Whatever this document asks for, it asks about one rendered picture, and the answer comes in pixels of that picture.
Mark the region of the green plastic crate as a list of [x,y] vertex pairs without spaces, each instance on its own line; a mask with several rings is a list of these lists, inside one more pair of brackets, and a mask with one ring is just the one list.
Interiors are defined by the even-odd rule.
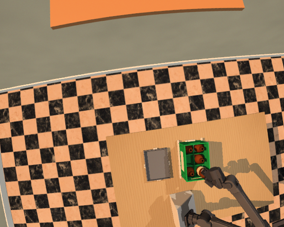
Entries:
[[[197,141],[197,142],[195,142],[195,141],[179,142],[181,176],[186,180],[186,182],[199,181],[199,180],[204,179],[204,178],[200,178],[200,176],[196,173],[196,169],[199,166],[203,166],[208,170],[210,169],[209,143],[202,141],[202,140]],[[204,150],[202,152],[196,152],[196,151],[193,150],[192,153],[190,153],[190,154],[186,153],[185,146],[191,145],[194,148],[194,145],[197,145],[197,144],[203,144]],[[196,163],[195,158],[194,158],[195,154],[201,154],[204,157],[204,162],[201,163],[201,164]],[[187,176],[187,167],[188,166],[190,166],[194,169],[194,171],[195,171],[194,176]]]

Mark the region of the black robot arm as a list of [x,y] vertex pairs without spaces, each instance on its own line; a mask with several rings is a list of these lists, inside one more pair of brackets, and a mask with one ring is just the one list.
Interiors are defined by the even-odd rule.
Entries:
[[[244,209],[255,227],[270,227],[266,219],[263,219],[248,196],[243,191],[238,179],[234,175],[225,176],[220,167],[212,167],[209,170],[202,169],[201,174],[207,181],[218,189],[227,189],[236,198],[241,207]],[[212,182],[213,180],[213,182]],[[185,226],[190,224],[200,227],[240,227],[230,222],[219,219],[209,210],[201,211],[201,214],[194,213],[191,209],[185,216]]]

